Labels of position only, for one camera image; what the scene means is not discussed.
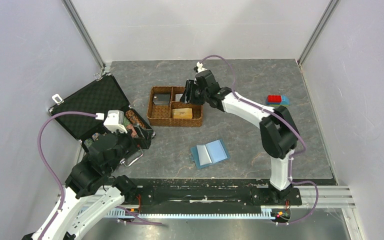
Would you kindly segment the blue card holder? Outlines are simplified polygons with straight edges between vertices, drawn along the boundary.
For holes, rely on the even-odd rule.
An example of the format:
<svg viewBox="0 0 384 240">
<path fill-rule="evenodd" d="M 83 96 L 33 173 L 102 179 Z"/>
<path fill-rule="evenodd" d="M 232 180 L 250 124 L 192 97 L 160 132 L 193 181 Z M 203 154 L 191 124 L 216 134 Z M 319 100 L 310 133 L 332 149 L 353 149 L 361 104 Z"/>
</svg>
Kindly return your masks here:
<svg viewBox="0 0 384 240">
<path fill-rule="evenodd" d="M 203 169 L 231 158 L 222 139 L 190 148 L 191 160 L 197 169 Z"/>
</svg>

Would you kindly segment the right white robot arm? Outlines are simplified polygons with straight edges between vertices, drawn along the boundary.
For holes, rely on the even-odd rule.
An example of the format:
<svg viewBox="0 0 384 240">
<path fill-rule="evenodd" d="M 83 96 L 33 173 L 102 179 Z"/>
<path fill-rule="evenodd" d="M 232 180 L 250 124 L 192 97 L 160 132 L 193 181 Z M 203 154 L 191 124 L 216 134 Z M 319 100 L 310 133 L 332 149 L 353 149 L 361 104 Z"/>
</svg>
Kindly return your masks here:
<svg viewBox="0 0 384 240">
<path fill-rule="evenodd" d="M 262 147 L 270 156 L 269 199 L 282 204 L 293 188 L 292 160 L 299 140 L 295 122 L 285 106 L 273 108 L 251 101 L 229 87 L 220 87 L 213 73 L 195 67 L 195 78 L 188 79 L 181 101 L 186 104 L 209 104 L 221 112 L 236 115 L 256 126 Z"/>
</svg>

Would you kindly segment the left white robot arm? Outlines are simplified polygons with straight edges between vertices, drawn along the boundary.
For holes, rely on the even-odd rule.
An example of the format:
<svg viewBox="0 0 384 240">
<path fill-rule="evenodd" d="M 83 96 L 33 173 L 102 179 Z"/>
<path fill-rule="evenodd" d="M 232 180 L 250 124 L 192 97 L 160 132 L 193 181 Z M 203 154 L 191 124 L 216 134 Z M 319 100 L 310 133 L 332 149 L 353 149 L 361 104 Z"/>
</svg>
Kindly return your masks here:
<svg viewBox="0 0 384 240">
<path fill-rule="evenodd" d="M 110 211 L 122 204 L 141 203 L 138 186 L 126 175 L 117 176 L 110 187 L 85 211 L 80 210 L 110 180 L 112 173 L 141 150 L 132 131 L 119 129 L 99 135 L 76 164 L 62 186 L 60 198 L 41 227 L 24 240 L 80 240 Z"/>
</svg>

